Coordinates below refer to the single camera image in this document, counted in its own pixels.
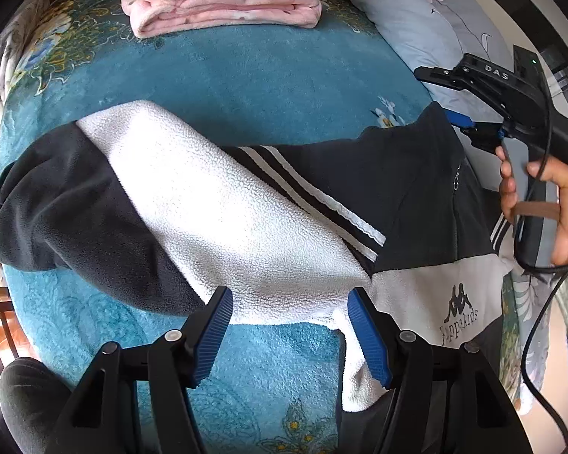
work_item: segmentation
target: bed sheet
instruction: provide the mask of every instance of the bed sheet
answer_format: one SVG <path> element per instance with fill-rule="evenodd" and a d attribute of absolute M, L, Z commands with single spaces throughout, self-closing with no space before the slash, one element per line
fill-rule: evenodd
<path fill-rule="evenodd" d="M 136 99 L 155 101 L 218 145 L 354 138 L 370 124 L 414 121 L 431 101 L 347 0 L 325 0 L 313 30 L 230 26 L 143 41 L 120 0 L 58 0 L 15 72 L 0 171 L 50 129 Z M 144 344 L 183 322 L 123 305 L 71 271 L 5 274 L 26 334 L 70 384 L 105 341 Z M 230 326 L 190 398 L 210 452 L 326 453 L 337 440 L 338 387 L 332 331 Z M 148 405 L 142 385 L 144 423 Z"/>

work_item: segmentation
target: black and white jacket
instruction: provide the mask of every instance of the black and white jacket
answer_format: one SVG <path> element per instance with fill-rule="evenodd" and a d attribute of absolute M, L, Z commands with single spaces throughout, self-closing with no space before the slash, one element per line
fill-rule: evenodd
<path fill-rule="evenodd" d="M 232 323 L 338 328 L 349 412 L 383 394 L 346 313 L 349 290 L 363 286 L 400 328 L 458 347 L 501 315 L 503 227 L 436 103 L 356 140 L 219 148 L 137 101 L 52 130 L 0 176 L 1 262 L 68 267 L 165 314 L 227 285 Z"/>

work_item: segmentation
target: human hand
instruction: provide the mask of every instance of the human hand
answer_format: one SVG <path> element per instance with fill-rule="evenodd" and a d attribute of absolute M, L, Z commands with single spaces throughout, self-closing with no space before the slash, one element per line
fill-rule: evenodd
<path fill-rule="evenodd" d="M 515 192 L 515 180 L 511 175 L 511 164 L 505 158 L 503 147 L 499 146 L 496 150 L 497 157 L 503 161 L 501 164 L 501 185 L 498 192 L 501 195 L 501 210 L 503 215 L 510 223 L 513 223 L 511 209 L 518 201 Z M 526 170 L 532 177 L 536 177 L 540 169 L 541 162 L 528 162 Z M 559 161 L 555 157 L 549 157 L 543 175 L 543 181 L 551 181 L 560 188 L 560 221 L 557 225 L 556 242 L 551 254 L 551 263 L 554 265 L 568 264 L 568 165 Z"/>

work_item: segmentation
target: dark gray pants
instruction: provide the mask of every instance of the dark gray pants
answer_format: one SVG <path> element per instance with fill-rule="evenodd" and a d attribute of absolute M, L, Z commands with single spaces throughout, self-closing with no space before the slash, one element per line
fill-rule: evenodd
<path fill-rule="evenodd" d="M 43 363 L 20 357 L 0 376 L 0 409 L 23 454 L 43 454 L 70 397 L 67 386 Z"/>

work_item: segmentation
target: brown strap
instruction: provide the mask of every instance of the brown strap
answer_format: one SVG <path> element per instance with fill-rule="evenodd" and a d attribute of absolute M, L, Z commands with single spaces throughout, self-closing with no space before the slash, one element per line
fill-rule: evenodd
<path fill-rule="evenodd" d="M 540 216 L 560 221 L 560 205 L 547 201 L 518 201 L 511 209 L 511 215 L 513 218 L 518 215 Z"/>

